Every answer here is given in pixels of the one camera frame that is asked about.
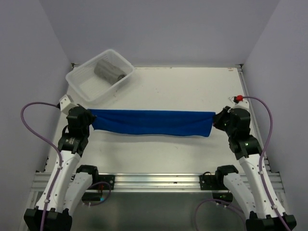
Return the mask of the blue towel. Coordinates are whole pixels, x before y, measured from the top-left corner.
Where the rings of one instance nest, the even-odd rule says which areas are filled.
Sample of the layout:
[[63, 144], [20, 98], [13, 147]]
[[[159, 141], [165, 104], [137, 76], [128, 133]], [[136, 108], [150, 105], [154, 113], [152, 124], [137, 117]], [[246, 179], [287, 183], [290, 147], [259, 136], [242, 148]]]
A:
[[211, 133], [215, 112], [90, 109], [92, 126], [128, 135], [202, 136]]

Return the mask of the grey towel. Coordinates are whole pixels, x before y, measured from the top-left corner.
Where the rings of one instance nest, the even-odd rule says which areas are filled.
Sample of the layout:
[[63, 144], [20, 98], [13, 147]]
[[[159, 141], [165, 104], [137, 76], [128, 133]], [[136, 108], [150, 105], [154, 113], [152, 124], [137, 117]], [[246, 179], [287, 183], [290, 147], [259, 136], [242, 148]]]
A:
[[116, 84], [126, 76], [124, 71], [106, 60], [99, 60], [97, 62], [94, 68], [94, 73], [96, 76], [106, 80], [111, 85]]

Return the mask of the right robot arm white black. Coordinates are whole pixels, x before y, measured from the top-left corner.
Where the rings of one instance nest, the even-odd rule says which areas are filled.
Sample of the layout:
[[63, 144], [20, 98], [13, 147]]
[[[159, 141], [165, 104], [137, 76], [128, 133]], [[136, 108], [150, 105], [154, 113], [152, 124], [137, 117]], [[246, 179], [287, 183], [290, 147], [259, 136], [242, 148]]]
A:
[[229, 189], [244, 216], [248, 231], [292, 231], [296, 219], [281, 205], [261, 159], [261, 146], [250, 133], [250, 113], [226, 106], [214, 116], [213, 126], [226, 132], [231, 151], [241, 165], [248, 184], [241, 182], [234, 166], [216, 170], [215, 185]]

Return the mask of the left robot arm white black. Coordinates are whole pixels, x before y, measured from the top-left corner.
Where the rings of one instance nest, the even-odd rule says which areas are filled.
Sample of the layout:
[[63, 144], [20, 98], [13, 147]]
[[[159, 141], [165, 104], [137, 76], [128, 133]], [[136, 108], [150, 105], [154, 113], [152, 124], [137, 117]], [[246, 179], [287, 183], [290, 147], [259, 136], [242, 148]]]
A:
[[90, 135], [90, 125], [95, 116], [79, 104], [59, 103], [57, 108], [66, 114], [67, 126], [57, 145], [56, 163], [46, 188], [33, 209], [27, 209], [24, 221], [30, 231], [69, 231], [73, 223], [74, 210], [87, 188], [99, 186], [100, 177], [94, 172], [79, 172], [71, 181], [73, 171], [79, 163]]

